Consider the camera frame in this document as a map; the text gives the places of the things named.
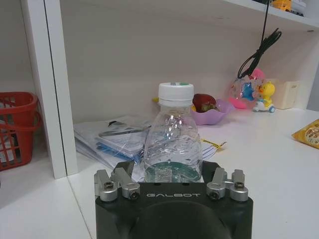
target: yellow duck toy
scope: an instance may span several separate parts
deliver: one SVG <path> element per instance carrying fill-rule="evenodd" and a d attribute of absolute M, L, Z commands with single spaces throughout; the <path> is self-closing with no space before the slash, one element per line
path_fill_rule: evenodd
<path fill-rule="evenodd" d="M 262 100 L 258 100 L 256 102 L 255 107 L 253 107 L 253 111 L 269 111 L 273 113 L 275 111 L 275 107 L 272 104 L 271 96 L 275 93 L 275 86 L 270 81 L 265 83 L 263 86 L 259 88 L 259 93 L 263 97 Z"/>

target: white bottle cap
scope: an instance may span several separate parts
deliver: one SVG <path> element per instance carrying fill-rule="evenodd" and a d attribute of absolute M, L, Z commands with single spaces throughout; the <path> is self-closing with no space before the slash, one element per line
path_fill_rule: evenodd
<path fill-rule="evenodd" d="M 188 107 L 192 105 L 194 86 L 188 83 L 160 83 L 159 104 L 168 107 Z"/>

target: plastic water bottle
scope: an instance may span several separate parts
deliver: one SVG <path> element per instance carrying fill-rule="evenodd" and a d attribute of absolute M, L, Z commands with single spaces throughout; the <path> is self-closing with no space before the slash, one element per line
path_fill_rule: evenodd
<path fill-rule="evenodd" d="M 160 113 L 146 139 L 146 182 L 198 182 L 202 151 L 195 121 L 190 116 L 194 86 L 159 85 Z"/>

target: red plastic basket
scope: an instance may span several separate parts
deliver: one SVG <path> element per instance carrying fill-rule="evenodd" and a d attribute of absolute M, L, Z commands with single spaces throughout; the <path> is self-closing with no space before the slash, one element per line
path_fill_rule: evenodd
<path fill-rule="evenodd" d="M 0 93 L 0 171 L 31 161 L 33 132 L 42 124 L 37 102 L 32 93 Z"/>

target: purple bowl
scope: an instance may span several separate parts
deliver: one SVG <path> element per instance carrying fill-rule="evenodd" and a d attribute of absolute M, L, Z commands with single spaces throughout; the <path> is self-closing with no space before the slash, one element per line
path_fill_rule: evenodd
<path fill-rule="evenodd" d="M 205 113 L 198 113 L 191 110 L 191 116 L 197 125 L 213 125 L 220 122 L 228 113 L 235 109 L 231 103 L 221 99 L 216 100 L 216 106 L 219 108 L 220 112 L 217 110 L 209 110 Z"/>

